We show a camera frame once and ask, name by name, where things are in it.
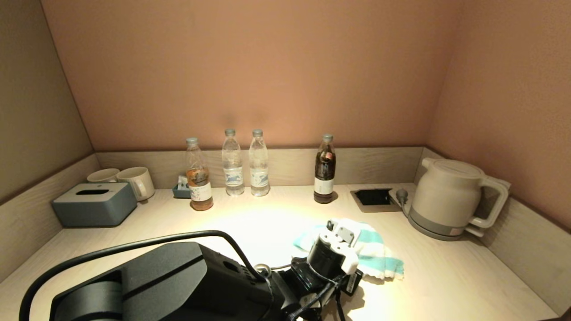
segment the water bottle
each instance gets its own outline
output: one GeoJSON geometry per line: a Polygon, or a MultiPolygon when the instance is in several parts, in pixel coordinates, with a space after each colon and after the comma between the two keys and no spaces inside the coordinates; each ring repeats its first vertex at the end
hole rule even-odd
{"type": "Polygon", "coordinates": [[[222,167],[226,178],[226,194],[237,196],[244,193],[240,144],[236,140],[234,129],[227,129],[225,134],[226,140],[222,145],[222,167]]]}
{"type": "Polygon", "coordinates": [[[268,180],[268,148],[264,143],[263,132],[256,129],[250,144],[250,190],[254,196],[264,196],[270,191],[268,180]]]}
{"type": "Polygon", "coordinates": [[[315,156],[315,184],[313,199],[321,204],[333,201],[333,178],[335,178],[335,150],[333,135],[323,135],[323,141],[315,156]]]}
{"type": "Polygon", "coordinates": [[[198,147],[198,138],[186,140],[186,177],[190,188],[190,206],[197,211],[205,211],[212,207],[212,188],[210,187],[210,172],[202,150],[198,147]]]}

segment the towel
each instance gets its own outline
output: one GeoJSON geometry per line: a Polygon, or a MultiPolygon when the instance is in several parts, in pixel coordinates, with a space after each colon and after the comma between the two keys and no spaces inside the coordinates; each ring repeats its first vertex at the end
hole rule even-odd
{"type": "MultiPolygon", "coordinates": [[[[355,251],[359,257],[358,269],[365,275],[384,280],[404,278],[404,262],[394,258],[392,251],[385,246],[381,235],[369,224],[358,223],[361,234],[355,244],[355,251]]],[[[305,257],[311,250],[313,243],[325,225],[315,226],[313,229],[301,234],[294,242],[294,256],[305,257]]]]}

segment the white kettle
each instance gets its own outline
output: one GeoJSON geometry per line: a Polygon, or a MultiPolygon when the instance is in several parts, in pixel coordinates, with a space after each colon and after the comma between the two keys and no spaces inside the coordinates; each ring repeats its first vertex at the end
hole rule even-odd
{"type": "Polygon", "coordinates": [[[420,179],[412,200],[408,217],[412,226],[440,240],[458,239],[464,230],[482,237],[481,228],[494,224],[508,199],[510,183],[456,160],[425,158],[422,165],[428,171],[420,179]],[[474,212],[484,186],[500,194],[488,218],[481,219],[474,212]]]}

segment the amber liquid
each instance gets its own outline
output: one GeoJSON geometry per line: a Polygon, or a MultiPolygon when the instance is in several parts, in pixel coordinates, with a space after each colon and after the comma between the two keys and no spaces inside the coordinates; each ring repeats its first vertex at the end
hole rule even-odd
{"type": "MultiPolygon", "coordinates": [[[[335,178],[335,165],[336,159],[333,149],[327,146],[324,150],[320,150],[315,156],[315,178],[320,180],[335,178]]],[[[321,204],[331,203],[333,201],[333,193],[323,195],[314,191],[313,199],[321,204]]]]}
{"type": "MultiPolygon", "coordinates": [[[[204,186],[210,182],[210,174],[208,169],[190,169],[186,171],[186,177],[188,178],[188,185],[189,186],[204,186]]],[[[214,201],[212,197],[207,200],[191,200],[190,206],[194,208],[196,211],[206,211],[214,205],[214,201]]]]}

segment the mug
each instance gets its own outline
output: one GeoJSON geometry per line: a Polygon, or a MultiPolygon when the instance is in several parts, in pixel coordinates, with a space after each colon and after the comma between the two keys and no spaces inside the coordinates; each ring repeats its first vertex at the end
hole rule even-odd
{"type": "Polygon", "coordinates": [[[155,187],[152,185],[151,174],[146,167],[132,167],[122,170],[117,174],[117,180],[131,185],[137,202],[146,200],[155,194],[155,187]]]}
{"type": "Polygon", "coordinates": [[[87,181],[90,183],[116,183],[118,172],[119,170],[117,168],[106,168],[104,170],[92,172],[87,177],[87,181]]]}

